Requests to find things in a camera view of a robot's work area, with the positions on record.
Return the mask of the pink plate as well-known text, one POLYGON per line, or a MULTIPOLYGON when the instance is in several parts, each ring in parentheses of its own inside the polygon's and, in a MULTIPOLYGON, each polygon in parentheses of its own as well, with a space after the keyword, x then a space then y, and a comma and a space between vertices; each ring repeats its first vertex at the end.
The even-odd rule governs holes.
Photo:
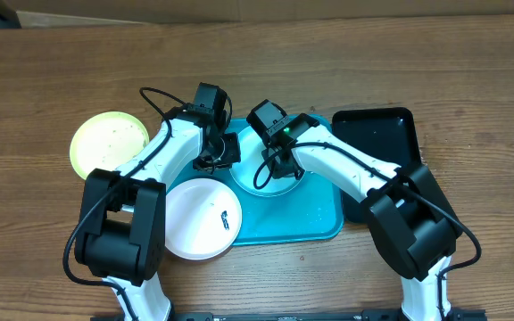
POLYGON ((233 244, 242 220, 240 201, 227 185, 209 178, 187 180, 166 197, 166 248, 182 259, 212 259, 233 244))

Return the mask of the light blue plate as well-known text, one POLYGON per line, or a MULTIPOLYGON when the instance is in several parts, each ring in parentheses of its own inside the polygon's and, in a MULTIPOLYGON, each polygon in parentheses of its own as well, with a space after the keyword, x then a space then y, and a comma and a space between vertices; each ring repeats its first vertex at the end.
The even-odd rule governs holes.
POLYGON ((237 137, 241 160, 232 166, 230 173, 246 192, 262 197, 273 197, 288 193, 300 184, 300 181, 294 177, 272 178, 262 189, 256 189, 253 178, 264 161, 261 152, 265 150, 265 146, 251 127, 241 130, 237 137))

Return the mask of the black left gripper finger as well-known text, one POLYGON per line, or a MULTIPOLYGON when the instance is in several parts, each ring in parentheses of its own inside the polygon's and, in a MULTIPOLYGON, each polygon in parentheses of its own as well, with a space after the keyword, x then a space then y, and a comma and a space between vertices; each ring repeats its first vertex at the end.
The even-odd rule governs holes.
POLYGON ((238 142, 237 133, 226 133, 223 135, 223 141, 225 143, 223 160, 224 161, 240 161, 241 152, 238 142))
POLYGON ((211 165, 215 169, 231 169, 235 164, 239 163, 239 159, 222 159, 215 160, 211 165))

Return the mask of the yellow plate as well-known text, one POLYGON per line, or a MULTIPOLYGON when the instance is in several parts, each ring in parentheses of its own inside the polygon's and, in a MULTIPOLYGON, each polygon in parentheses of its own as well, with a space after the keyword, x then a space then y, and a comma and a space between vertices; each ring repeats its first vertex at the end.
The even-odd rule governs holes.
POLYGON ((136 117, 108 111, 85 121, 70 142, 70 164, 83 179, 94 169, 115 170, 149 143, 148 132, 136 117))

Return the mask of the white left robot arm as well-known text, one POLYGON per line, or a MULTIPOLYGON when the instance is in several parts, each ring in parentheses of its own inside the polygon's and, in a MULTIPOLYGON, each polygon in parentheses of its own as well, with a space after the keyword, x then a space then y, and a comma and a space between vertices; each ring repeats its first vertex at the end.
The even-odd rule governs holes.
POLYGON ((222 109, 186 103, 163 114, 158 134, 115 170, 86 179, 79 222, 62 263, 74 283, 108 287, 125 320, 168 320, 173 311, 157 275, 164 253, 166 194, 196 161, 210 169, 239 160, 222 109))

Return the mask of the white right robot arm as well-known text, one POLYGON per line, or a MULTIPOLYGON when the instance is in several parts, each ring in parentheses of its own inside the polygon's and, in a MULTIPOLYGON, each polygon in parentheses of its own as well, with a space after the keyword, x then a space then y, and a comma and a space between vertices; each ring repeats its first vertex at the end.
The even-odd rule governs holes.
POLYGON ((402 282, 402 317, 445 320, 447 274, 464 227, 431 171, 376 159, 337 138, 312 116, 250 116, 274 178, 318 174, 357 201, 372 240, 402 282))

